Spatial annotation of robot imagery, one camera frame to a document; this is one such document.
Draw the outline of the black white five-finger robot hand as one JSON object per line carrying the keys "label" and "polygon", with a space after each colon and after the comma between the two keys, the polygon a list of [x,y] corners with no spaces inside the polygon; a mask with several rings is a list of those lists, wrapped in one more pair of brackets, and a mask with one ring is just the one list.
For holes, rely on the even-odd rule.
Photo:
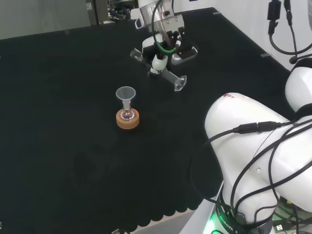
{"label": "black white five-finger robot hand", "polygon": [[160,74],[171,66],[194,58],[198,50],[187,37],[184,27],[158,32],[142,43],[142,56],[151,65],[150,72]]}

